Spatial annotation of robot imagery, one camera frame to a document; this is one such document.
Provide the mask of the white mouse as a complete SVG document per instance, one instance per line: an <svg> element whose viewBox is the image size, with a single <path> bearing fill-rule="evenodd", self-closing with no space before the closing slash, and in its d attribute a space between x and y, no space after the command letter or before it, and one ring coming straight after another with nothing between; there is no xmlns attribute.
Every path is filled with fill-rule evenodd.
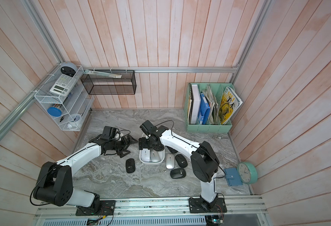
<svg viewBox="0 0 331 226"><path fill-rule="evenodd" d="M150 150L148 149L143 149L141 151L141 160L145 163L150 163L151 159L150 159Z"/></svg>

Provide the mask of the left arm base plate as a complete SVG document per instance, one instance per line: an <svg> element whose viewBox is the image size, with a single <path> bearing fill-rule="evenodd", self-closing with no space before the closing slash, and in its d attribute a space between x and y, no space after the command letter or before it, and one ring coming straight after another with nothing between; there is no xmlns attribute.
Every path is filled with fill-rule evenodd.
<svg viewBox="0 0 331 226"><path fill-rule="evenodd" d="M99 196L95 196L90 207L77 206L76 216L113 215L115 203L115 200L101 200Z"/></svg>

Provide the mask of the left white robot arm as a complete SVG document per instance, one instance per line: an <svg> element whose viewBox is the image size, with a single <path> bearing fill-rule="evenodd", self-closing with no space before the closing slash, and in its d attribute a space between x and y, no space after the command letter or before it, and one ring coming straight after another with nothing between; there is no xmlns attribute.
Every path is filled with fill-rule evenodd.
<svg viewBox="0 0 331 226"><path fill-rule="evenodd" d="M30 195L32 199L44 202L43 205L72 205L100 210L99 195L75 189L73 176L93 159L107 155L107 151L115 151L115 155L123 158L130 153L128 147L138 141L130 135L129 130L104 127L103 133L91 139L83 148L57 162L46 162L40 170L37 183Z"/></svg>

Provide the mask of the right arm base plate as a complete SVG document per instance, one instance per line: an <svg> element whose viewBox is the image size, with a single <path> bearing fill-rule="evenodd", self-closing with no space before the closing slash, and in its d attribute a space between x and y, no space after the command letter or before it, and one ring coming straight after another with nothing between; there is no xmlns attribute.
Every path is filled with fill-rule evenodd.
<svg viewBox="0 0 331 226"><path fill-rule="evenodd" d="M223 196L219 197L220 193L216 193L216 197L212 202L207 202L202 197L189 198L190 213L226 213L227 207Z"/></svg>

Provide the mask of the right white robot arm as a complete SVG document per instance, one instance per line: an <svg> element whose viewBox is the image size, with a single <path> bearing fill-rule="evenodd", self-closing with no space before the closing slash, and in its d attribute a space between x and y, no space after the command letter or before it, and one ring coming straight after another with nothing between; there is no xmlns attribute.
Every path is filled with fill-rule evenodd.
<svg viewBox="0 0 331 226"><path fill-rule="evenodd" d="M188 140L162 124L153 125L149 120L145 121L140 129L145 134L145 137L140 139L140 150L163 151L168 147L190 159L193 173L201 182L200 200L210 207L214 206L218 199L214 180L220 161L212 146L206 141L199 143Z"/></svg>

